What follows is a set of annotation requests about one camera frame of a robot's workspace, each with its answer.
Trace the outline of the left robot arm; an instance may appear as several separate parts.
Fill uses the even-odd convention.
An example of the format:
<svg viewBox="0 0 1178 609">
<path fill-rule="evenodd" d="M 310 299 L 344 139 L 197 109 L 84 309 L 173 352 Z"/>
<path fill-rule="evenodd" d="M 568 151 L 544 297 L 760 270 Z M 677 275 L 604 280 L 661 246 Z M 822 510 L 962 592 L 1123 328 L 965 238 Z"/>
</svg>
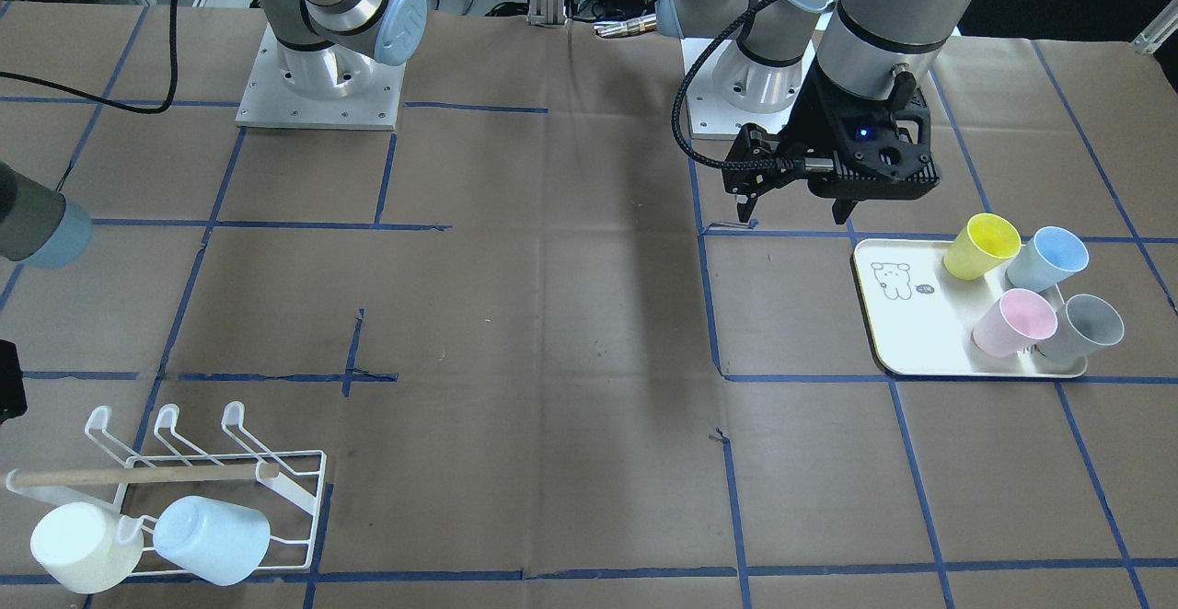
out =
<svg viewBox="0 0 1178 609">
<path fill-rule="evenodd" d="M 843 224 L 860 201 L 916 200 L 937 187 L 922 78 L 972 0 L 651 0 L 666 37 L 704 40 L 671 105 L 712 86 L 742 119 L 719 168 L 747 224 L 773 190 L 803 183 Z"/>
</svg>

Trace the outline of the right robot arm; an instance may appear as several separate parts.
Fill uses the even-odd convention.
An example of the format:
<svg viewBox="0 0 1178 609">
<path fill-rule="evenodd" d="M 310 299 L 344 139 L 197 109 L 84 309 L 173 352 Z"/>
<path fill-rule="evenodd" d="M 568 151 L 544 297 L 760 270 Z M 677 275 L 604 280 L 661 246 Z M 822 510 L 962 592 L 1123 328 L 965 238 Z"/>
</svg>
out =
<svg viewBox="0 0 1178 609">
<path fill-rule="evenodd" d="M 4 16 L 4 426 L 48 409 L 26 371 L 71 380 L 167 375 L 203 257 L 221 227 L 238 163 L 262 176 L 246 229 L 311 227 L 310 214 L 262 219 L 269 197 L 382 206 L 397 90 L 380 77 L 421 44 L 425 0 L 260 0 L 259 86 L 231 121 L 217 94 L 244 72 L 244 44 L 166 11 L 168 84 L 160 100 L 125 62 L 147 11 L 16 6 Z"/>
</svg>

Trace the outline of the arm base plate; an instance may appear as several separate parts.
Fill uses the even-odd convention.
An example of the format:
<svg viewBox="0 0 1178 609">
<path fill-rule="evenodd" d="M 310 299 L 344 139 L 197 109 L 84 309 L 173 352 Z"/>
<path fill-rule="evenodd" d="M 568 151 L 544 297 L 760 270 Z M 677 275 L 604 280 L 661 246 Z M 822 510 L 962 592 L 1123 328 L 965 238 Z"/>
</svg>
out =
<svg viewBox="0 0 1178 609">
<path fill-rule="evenodd" d="M 724 40 L 688 87 L 691 138 L 732 140 L 746 123 L 777 132 L 790 118 L 814 57 L 810 41 L 800 62 L 769 67 L 744 57 L 733 40 Z"/>
<path fill-rule="evenodd" d="M 385 65 L 329 46 L 300 52 L 264 29 L 236 123 L 266 130 L 393 132 L 404 65 Z"/>
</svg>

